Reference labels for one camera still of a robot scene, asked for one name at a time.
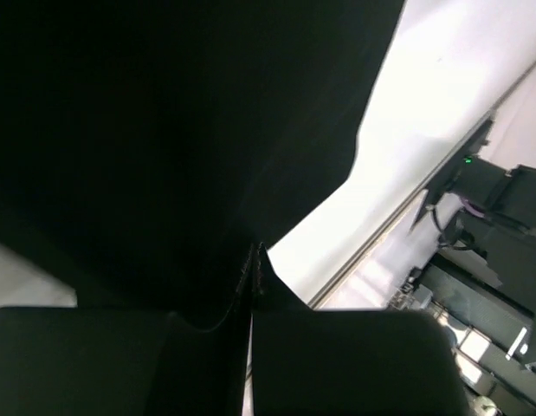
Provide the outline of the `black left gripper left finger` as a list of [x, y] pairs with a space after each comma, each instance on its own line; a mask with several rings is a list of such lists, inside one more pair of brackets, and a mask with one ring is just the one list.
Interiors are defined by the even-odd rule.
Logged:
[[223, 316], [199, 328], [170, 313], [145, 415], [240, 415], [248, 361], [255, 247]]

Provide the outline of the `black skirt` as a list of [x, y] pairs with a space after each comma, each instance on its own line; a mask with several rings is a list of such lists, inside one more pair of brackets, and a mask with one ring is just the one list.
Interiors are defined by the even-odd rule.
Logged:
[[198, 326], [347, 179], [399, 1], [0, 1], [0, 243]]

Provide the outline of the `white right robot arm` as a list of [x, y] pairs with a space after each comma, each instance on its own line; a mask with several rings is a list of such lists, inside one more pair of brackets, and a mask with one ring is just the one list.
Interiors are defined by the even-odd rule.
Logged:
[[[536, 290], [536, 168], [505, 170], [468, 156], [445, 166], [429, 182], [425, 209], [439, 231], [443, 253], [470, 253], [485, 262], [497, 281]], [[461, 211], [452, 229], [437, 219], [437, 200], [452, 194]]]

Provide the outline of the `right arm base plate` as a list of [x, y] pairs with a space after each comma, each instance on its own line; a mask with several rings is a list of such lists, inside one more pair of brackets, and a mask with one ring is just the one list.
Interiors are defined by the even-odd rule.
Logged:
[[494, 112], [488, 111], [468, 130], [460, 142], [447, 154], [444, 161], [430, 174], [429, 179], [423, 184], [422, 190], [426, 193], [411, 228], [415, 227], [426, 215], [428, 205], [436, 205], [452, 188], [456, 177], [466, 164], [465, 160], [474, 157], [487, 144], [487, 136], [493, 124]]

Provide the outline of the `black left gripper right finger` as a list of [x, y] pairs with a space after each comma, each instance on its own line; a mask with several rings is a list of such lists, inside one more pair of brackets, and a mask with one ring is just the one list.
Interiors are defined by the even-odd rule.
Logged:
[[252, 248], [257, 415], [467, 415], [443, 328], [418, 311], [309, 308]]

